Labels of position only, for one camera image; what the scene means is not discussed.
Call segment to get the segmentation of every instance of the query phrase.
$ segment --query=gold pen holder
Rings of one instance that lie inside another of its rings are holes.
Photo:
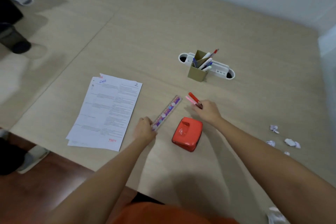
[[[208,59],[208,58],[202,59],[205,55],[206,55],[206,52],[197,50],[195,54],[195,59],[199,67],[203,65],[203,63]],[[193,62],[191,63],[189,73],[188,73],[189,78],[195,81],[198,81],[198,82],[202,82],[207,74],[208,74],[208,71],[204,72],[203,70],[196,68]]]

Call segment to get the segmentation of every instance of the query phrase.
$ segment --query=person's right arm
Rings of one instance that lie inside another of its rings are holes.
[[[336,189],[308,168],[223,119],[214,102],[193,105],[221,132],[254,179],[292,224],[336,223]]]

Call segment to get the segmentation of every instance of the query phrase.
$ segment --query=hand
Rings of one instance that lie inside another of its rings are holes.
[[[210,100],[202,100],[200,102],[203,105],[203,109],[198,108],[196,105],[191,106],[203,120],[214,125],[216,121],[222,118],[215,102],[211,102]]]
[[[141,140],[148,145],[157,135],[157,132],[152,131],[152,124],[153,122],[148,117],[140,118],[134,129],[133,138],[135,140]]]

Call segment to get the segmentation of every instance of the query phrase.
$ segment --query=person's left arm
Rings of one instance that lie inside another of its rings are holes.
[[[151,124],[148,117],[140,118],[134,141],[73,191],[46,223],[105,224],[141,152],[155,139]]]

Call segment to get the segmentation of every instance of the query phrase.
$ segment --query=blue marker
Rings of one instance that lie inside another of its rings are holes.
[[[193,63],[194,63],[195,68],[198,68],[198,67],[197,67],[197,61],[196,61],[196,59],[195,59],[195,58],[192,58],[192,61],[193,61]]]

